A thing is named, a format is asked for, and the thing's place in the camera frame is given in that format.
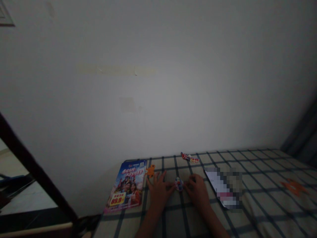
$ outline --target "small toy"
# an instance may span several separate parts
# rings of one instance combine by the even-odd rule
[[[191,155],[186,155],[183,152],[181,152],[181,156],[184,160],[188,160],[189,162],[192,162],[194,164],[198,163],[199,159],[192,157]]]
[[[177,191],[179,192],[183,191],[184,182],[179,177],[175,179],[175,185],[176,185]]]
[[[307,192],[307,190],[301,185],[299,184],[298,182],[294,181],[293,179],[287,179],[287,181],[289,183],[284,183],[284,182],[281,182],[281,184],[286,187],[288,190],[291,191],[291,193],[293,193],[294,195],[298,196],[299,197],[299,193],[300,192],[305,192],[307,194],[309,194]]]
[[[145,171],[145,174],[149,176],[149,178],[153,178],[154,176],[154,168],[155,168],[155,165],[151,165],[150,168],[148,168],[146,171]]]

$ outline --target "toy figure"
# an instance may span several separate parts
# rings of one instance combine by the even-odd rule
[[[145,174],[148,175],[149,178],[152,178],[154,176],[154,168],[155,165],[151,165],[151,167],[145,171]]]
[[[179,177],[177,177],[177,178],[175,179],[176,189],[177,189],[179,192],[183,191],[183,184],[184,184],[184,182],[183,182]]]

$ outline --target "mattress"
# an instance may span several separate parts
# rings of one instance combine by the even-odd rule
[[[148,158],[147,166],[167,170],[165,181],[199,174],[207,186],[209,201],[232,237],[306,237],[317,231],[317,170],[277,149],[244,149],[191,153],[193,164],[180,155]],[[242,173],[242,206],[225,210],[212,189],[204,167],[236,168]],[[294,194],[287,184],[295,182],[305,191]],[[105,214],[94,237],[134,237],[150,205],[143,185],[142,205]],[[174,192],[163,211],[154,237],[209,237],[186,191]]]

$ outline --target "plaid sheet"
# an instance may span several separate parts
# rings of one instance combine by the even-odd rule
[[[192,164],[180,155],[149,158],[147,166],[167,170],[166,181],[178,176],[188,180],[201,175],[207,186],[210,204],[232,237],[305,237],[317,230],[317,170],[276,149],[250,149],[191,153],[199,163]],[[242,209],[224,210],[204,173],[204,166],[239,168],[242,172]],[[280,182],[293,179],[309,195],[293,195]],[[150,205],[144,182],[142,205],[102,216],[95,238],[134,237]],[[186,191],[175,191],[169,199],[154,237],[210,237],[207,227],[193,207]]]

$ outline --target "floor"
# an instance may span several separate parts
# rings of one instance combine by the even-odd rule
[[[38,182],[34,182],[3,207],[0,216],[55,207],[57,205],[50,196]]]
[[[9,149],[5,149],[0,151],[0,174],[14,177],[27,175],[29,172]],[[38,182],[34,182],[1,208],[0,216],[56,207],[55,202]]]

